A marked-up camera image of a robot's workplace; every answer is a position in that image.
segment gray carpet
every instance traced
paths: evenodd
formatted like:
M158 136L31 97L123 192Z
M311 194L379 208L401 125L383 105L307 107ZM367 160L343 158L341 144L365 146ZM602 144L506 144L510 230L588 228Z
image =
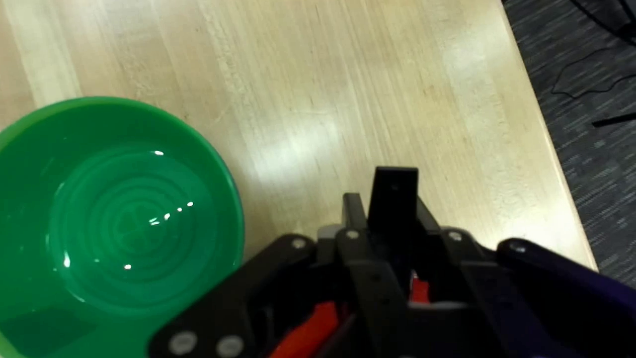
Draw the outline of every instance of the gray carpet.
M586 0L617 27L617 11L602 9L615 1ZM636 47L570 0L504 3L596 262L636 286L636 121L592 126L594 119L636 113Z

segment red part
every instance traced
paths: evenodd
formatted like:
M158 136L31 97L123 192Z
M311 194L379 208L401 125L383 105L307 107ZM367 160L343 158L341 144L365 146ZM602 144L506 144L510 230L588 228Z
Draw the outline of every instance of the red part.
M335 331L335 304L317 304L311 315L293 327L272 351L272 358L309 358Z

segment cable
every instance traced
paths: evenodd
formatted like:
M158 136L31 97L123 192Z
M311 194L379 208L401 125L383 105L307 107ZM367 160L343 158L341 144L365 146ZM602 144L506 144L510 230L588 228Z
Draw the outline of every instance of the cable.
M606 125L613 125L613 123L623 123L623 121L633 121L636 113L625 113L625 115L617 115L617 117L608 117L608 119L598 119L592 121L594 126L606 126Z
M611 29L609 25L606 25L604 21L600 21L600 19L598 19L592 11L588 11L578 0L570 0L570 1L572 1L572 5L576 5L588 19L592 19L598 27L606 29L608 33L611 33L613 37L625 41L627 45L633 45L633 47L636 47L636 41L625 35L625 31L636 33L636 13L629 9L629 5L625 3L625 0L619 0L621 9L623 9L623 11L627 13L627 17L629 17L629 23L621 27L623 33L619 33L619 31ZM590 51L590 53L586 53L586 55L582 55L582 57L578 57L578 59L574 59L574 61L564 63L564 65L558 69L558 73L556 73L556 79L554 79L554 83L552 83L552 87L550 87L550 93L554 93L554 95L564 95L564 97L568 97L570 101L578 101L578 99L582 99L582 97L586 97L586 95L608 93L608 91L611 91L617 83L627 81L627 79L633 79L636 73L629 73L629 75L617 77L617 79L611 81L606 89L588 89L588 91L582 91L582 93L578 93L578 95L572 95L572 93L568 93L568 91L556 91L556 89L554 89L556 83L558 83L558 79L560 79L560 75L562 75L562 71L566 71L570 65L578 63L578 61L584 61L584 59L588 59L588 57L592 57L592 55L596 55L596 53L600 53L600 51L606 51L606 49L611 49L611 47L600 47L600 49L594 49L594 51ZM625 115L608 117L608 119L596 119L596 121L592 121L592 125L594 125L594 126L604 126L604 125L621 123L621 121L631 121L631 119L636 119L636 113L625 113Z
M613 47L598 47L598 49L594 49L594 51L590 51L590 53L586 53L586 55L582 55L582 57L576 57L574 61L564 63L564 65L558 69L556 77L554 77L554 83L552 83L552 87L550 87L550 93L564 95L564 97L568 97L570 101L578 101L578 99L582 99L582 97L586 97L586 95L592 95L592 93L608 93L608 91L611 91L617 83L636 77L636 73L629 73L629 75L623 75L623 77L617 77L615 81L611 81L609 87L604 87L604 89L588 89L588 91L582 91L582 93L578 93L578 95L572 95L572 93L568 93L568 91L556 91L556 83L560 81L562 71L566 71L566 69L572 67L574 63L586 61L586 59L594 57L596 53L602 53L602 51L608 51L608 49L613 49Z
M606 25L604 21L600 21L590 9L586 9L578 0L570 0L572 5L576 5L586 17L590 17L598 27L606 29L608 33L619 37L621 41L629 43L636 47L636 41L631 37L627 37L625 33L619 33L615 29L611 29L609 25ZM625 1L619 1L621 3L621 9L627 13L627 17L636 17L633 11L627 7Z

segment table surface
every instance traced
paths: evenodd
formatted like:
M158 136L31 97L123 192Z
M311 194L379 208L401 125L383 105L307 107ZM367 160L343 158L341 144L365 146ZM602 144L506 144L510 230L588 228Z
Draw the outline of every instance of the table surface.
M1 0L0 128L77 95L154 103L226 158L246 250L415 164L439 222L594 266L500 0Z

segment green plastic bowl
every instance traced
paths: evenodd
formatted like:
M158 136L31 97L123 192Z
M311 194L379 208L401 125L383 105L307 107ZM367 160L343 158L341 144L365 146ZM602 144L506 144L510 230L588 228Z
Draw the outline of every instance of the green plastic bowl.
M37 109L0 134L0 355L144 355L242 258L236 184L131 99Z

